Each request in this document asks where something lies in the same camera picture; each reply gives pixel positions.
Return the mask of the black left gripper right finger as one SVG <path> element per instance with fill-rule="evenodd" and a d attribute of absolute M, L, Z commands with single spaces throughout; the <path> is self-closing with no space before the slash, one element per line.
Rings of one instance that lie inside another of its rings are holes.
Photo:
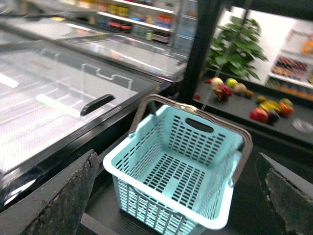
<path fill-rule="evenodd" d="M 284 235 L 313 233 L 313 185 L 260 152 L 256 173 L 275 221 Z"/>

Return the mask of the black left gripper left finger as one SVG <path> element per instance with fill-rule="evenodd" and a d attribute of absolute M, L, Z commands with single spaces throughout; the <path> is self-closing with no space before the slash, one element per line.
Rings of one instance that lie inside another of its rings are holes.
<path fill-rule="evenodd" d="M 2 235 L 73 235 L 99 168 L 90 150 L 0 214 Z"/>

